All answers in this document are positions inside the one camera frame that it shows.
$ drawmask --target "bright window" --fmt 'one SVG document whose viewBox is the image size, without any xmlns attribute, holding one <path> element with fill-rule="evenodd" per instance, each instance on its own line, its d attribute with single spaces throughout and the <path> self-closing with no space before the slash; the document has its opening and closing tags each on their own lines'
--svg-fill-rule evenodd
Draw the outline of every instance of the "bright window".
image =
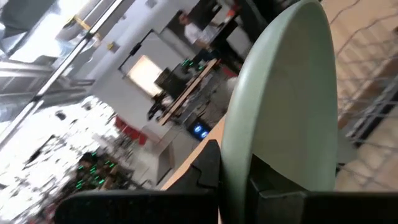
<svg viewBox="0 0 398 224">
<path fill-rule="evenodd" d="M 150 96 L 155 96 L 162 89 L 155 84 L 155 80 L 162 70 L 148 57 L 143 55 L 128 73 L 128 77 Z"/>
</svg>

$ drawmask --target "metal grid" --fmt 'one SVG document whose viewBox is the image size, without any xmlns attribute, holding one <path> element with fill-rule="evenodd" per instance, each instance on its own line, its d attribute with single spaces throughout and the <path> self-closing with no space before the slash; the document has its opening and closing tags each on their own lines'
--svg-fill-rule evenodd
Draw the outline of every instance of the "metal grid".
<svg viewBox="0 0 398 224">
<path fill-rule="evenodd" d="M 398 1 L 324 0 L 335 46 L 338 124 L 358 158 L 336 190 L 398 190 Z"/>
</svg>

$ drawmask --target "white shirt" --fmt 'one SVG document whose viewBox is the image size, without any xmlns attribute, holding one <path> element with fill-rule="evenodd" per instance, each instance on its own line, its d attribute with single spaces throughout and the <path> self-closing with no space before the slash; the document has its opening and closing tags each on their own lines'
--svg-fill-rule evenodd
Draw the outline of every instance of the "white shirt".
<svg viewBox="0 0 398 224">
<path fill-rule="evenodd" d="M 191 44 L 194 44 L 197 40 L 200 40 L 207 44 L 212 40 L 216 33 L 217 29 L 212 26 L 207 26 L 202 31 L 193 23 L 186 25 L 184 31 L 185 37 L 189 40 Z"/>
</svg>

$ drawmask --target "blue light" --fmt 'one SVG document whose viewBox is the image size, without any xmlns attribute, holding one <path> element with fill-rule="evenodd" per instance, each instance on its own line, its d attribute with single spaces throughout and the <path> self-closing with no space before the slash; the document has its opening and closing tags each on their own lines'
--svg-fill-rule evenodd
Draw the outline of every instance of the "blue light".
<svg viewBox="0 0 398 224">
<path fill-rule="evenodd" d="M 208 132 L 204 131 L 204 132 L 202 132 L 202 134 L 200 136 L 201 136 L 201 138 L 205 138 L 207 136 L 207 134 L 208 134 Z"/>
<path fill-rule="evenodd" d="M 195 128 L 193 129 L 193 131 L 195 133 L 199 133 L 201 131 L 201 126 L 200 125 L 196 125 Z"/>
</svg>

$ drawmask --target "person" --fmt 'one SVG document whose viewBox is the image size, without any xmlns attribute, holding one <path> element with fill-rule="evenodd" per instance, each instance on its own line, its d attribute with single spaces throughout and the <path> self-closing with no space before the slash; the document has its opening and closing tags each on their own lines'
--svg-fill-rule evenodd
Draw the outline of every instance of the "person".
<svg viewBox="0 0 398 224">
<path fill-rule="evenodd" d="M 240 67 L 244 60 L 235 52 L 227 40 L 218 42 L 216 49 L 213 49 L 213 47 L 210 45 L 213 37 L 217 34 L 218 28 L 220 26 L 219 24 L 210 22 L 205 29 L 201 30 L 190 20 L 185 12 L 180 12 L 178 19 L 180 24 L 185 26 L 184 36 L 191 44 L 196 45 L 207 52 L 211 52 L 213 55 L 216 55 L 217 58 L 221 59 L 222 63 L 225 63 L 230 69 L 232 69 L 233 72 L 239 74 Z M 208 55 L 204 55 L 203 58 L 209 60 Z"/>
</svg>

